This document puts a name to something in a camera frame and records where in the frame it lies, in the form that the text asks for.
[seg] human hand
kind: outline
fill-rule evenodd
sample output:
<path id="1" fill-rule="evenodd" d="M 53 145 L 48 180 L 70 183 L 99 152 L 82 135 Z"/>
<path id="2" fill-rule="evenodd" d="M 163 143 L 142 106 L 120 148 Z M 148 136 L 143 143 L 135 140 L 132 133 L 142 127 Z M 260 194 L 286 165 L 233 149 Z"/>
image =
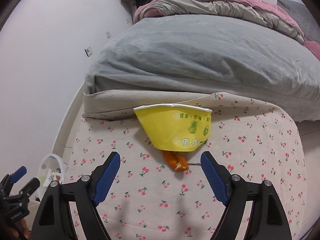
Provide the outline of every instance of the human hand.
<path id="1" fill-rule="evenodd" d="M 26 239 L 29 239 L 30 238 L 30 231 L 29 231 L 29 229 L 27 227 L 27 223 L 26 223 L 25 219 L 24 218 L 21 219 L 18 223 L 20 223 L 21 226 L 22 226 L 22 230 L 23 230 L 22 233 L 23 233 L 24 237 Z M 16 229 L 10 228 L 10 230 L 13 233 L 14 237 L 16 237 L 16 238 L 19 237 L 19 233 L 18 233 L 18 231 Z"/>

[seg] green fruit illustration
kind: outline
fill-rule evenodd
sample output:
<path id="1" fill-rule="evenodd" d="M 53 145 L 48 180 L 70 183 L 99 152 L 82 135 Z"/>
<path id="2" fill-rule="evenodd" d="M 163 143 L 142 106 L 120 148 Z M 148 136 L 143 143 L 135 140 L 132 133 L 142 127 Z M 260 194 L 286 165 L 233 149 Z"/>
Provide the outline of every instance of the green fruit illustration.
<path id="1" fill-rule="evenodd" d="M 209 126 L 206 126 L 203 130 L 203 135 L 207 135 L 209 132 Z"/>
<path id="2" fill-rule="evenodd" d="M 197 121 L 191 122 L 191 125 L 188 127 L 189 133 L 196 133 L 196 131 L 197 131 L 197 124 L 198 124 Z"/>

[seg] blue gripper pad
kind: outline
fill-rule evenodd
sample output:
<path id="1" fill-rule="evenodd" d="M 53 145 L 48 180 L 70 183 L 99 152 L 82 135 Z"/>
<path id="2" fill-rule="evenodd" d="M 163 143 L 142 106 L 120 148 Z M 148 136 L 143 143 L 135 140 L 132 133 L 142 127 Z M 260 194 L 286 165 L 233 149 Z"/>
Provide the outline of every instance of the blue gripper pad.
<path id="1" fill-rule="evenodd" d="M 227 196 L 226 184 L 223 182 L 223 180 L 219 176 L 219 173 L 213 166 L 209 157 L 206 155 L 206 152 L 203 152 L 201 154 L 200 163 L 201 163 L 201 168 L 205 176 L 207 177 L 210 187 L 214 195 L 216 196 L 217 200 L 222 202 L 222 204 L 226 206 L 229 202 L 229 198 Z"/>
<path id="2" fill-rule="evenodd" d="M 119 153 L 115 152 L 115 155 L 112 157 L 108 167 L 105 169 L 103 175 L 97 182 L 95 195 L 92 199 L 92 202 L 95 206 L 98 206 L 100 202 L 106 199 L 119 168 L 120 155 Z"/>
<path id="3" fill-rule="evenodd" d="M 21 166 L 19 169 L 15 171 L 15 173 L 11 174 L 10 182 L 17 183 L 19 179 L 21 179 L 27 173 L 27 168 L 25 166 Z"/>

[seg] paper bowl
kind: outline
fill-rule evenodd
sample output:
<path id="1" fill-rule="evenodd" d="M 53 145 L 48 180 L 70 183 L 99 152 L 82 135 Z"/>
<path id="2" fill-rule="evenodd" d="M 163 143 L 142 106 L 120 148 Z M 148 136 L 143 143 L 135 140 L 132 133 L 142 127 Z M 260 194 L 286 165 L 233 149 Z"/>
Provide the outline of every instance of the paper bowl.
<path id="1" fill-rule="evenodd" d="M 192 152 L 210 136 L 210 109 L 156 104 L 133 110 L 153 146 L 159 150 Z"/>

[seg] silver screw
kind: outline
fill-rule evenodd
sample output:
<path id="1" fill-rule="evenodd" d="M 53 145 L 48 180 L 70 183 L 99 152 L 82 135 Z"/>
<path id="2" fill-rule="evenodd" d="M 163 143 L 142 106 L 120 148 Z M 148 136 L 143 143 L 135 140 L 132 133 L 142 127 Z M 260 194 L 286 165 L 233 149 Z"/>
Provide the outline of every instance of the silver screw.
<path id="1" fill-rule="evenodd" d="M 50 183 L 50 186 L 51 186 L 51 187 L 55 187 L 55 186 L 57 186 L 57 185 L 58 185 L 58 182 L 57 182 L 57 181 L 53 181 L 53 182 Z"/>
<path id="2" fill-rule="evenodd" d="M 264 184 L 265 184 L 266 186 L 271 186 L 271 185 L 272 185 L 271 181 L 270 181 L 270 180 L 267 180 L 267 179 L 264 181 Z"/>
<path id="3" fill-rule="evenodd" d="M 89 179 L 90 179 L 89 175 L 84 175 L 84 176 L 81 177 L 81 180 L 84 181 L 84 182 L 88 181 Z"/>
<path id="4" fill-rule="evenodd" d="M 240 180 L 240 176 L 237 174 L 233 174 L 231 177 L 234 181 L 239 181 Z"/>

